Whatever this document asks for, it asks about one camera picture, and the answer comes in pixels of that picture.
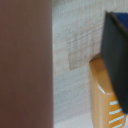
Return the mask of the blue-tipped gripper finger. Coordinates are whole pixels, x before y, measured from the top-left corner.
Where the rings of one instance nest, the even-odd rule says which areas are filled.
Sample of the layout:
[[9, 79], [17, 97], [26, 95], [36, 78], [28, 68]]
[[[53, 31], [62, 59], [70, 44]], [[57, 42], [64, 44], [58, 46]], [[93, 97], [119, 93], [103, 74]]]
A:
[[128, 13], [105, 14], [101, 57], [119, 104], [128, 114]]

